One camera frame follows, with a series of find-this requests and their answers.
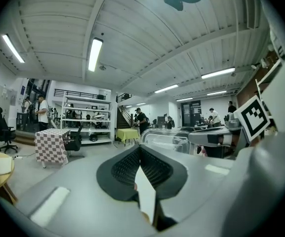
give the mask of man in white shirt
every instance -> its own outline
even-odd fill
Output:
[[[35,114],[38,114],[38,122],[39,122],[39,131],[44,131],[48,127],[48,103],[45,100],[44,96],[39,95],[38,101],[40,103],[39,111],[35,111]]]
[[[221,126],[221,119],[219,117],[218,112],[214,110],[214,108],[209,109],[212,115],[213,127]]]
[[[25,107],[24,113],[23,113],[23,131],[26,129],[27,119],[29,118],[30,114],[30,106],[32,105],[32,102],[29,100],[29,96],[25,98],[25,101],[23,103],[23,106]]]

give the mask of door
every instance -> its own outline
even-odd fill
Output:
[[[201,101],[182,103],[182,126],[194,127],[196,121],[200,120],[202,109]]]

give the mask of yellow tablecloth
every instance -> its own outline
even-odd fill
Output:
[[[118,129],[117,130],[117,138],[120,138],[122,141],[126,141],[129,139],[138,139],[138,131],[136,129]]]

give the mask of floor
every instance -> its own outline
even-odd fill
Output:
[[[61,165],[54,163],[47,163],[46,168],[42,168],[40,162],[36,161],[35,147],[23,145],[19,143],[12,143],[18,146],[18,153],[16,154],[13,150],[8,150],[7,154],[14,156],[21,156],[21,158],[15,158],[15,169],[7,182],[14,194],[18,199],[33,185],[42,181],[47,176],[58,171],[62,168]],[[124,146],[123,143],[114,142],[99,144],[99,145],[88,145],[81,147],[80,151],[73,153],[73,155],[84,155],[85,157],[93,157],[96,154],[102,154],[102,152],[110,152],[111,150],[128,149],[134,145],[133,142],[127,143]],[[69,161],[77,160],[78,158],[70,158]],[[155,190],[151,186],[147,177],[144,175],[141,168],[139,168],[136,174],[135,180],[138,186],[140,208],[141,211],[145,212],[150,221],[153,219],[154,206],[155,206]]]

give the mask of white ceiling panel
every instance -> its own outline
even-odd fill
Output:
[[[26,61],[11,60],[13,69],[34,75],[74,77],[73,82],[143,96],[173,84],[179,87],[163,94],[240,87],[269,40],[259,1],[183,5],[177,11],[163,0],[12,0],[0,16],[0,39],[8,33]],[[95,72],[89,72],[87,50],[94,38],[103,46]],[[12,59],[3,43],[0,50],[4,59]],[[201,79],[232,66],[237,68],[233,77]]]

